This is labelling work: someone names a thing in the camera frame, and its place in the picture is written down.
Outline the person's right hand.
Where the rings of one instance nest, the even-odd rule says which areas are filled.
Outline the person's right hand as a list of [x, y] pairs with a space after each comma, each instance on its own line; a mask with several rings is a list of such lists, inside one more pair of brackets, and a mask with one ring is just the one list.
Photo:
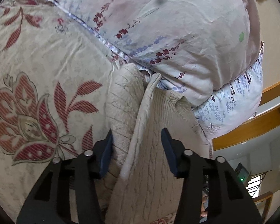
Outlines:
[[207, 200], [208, 200], [208, 196], [204, 195], [202, 197], [200, 217], [207, 217], [207, 215], [208, 215], [208, 212], [207, 212], [207, 210], [205, 208], [205, 203], [207, 202]]

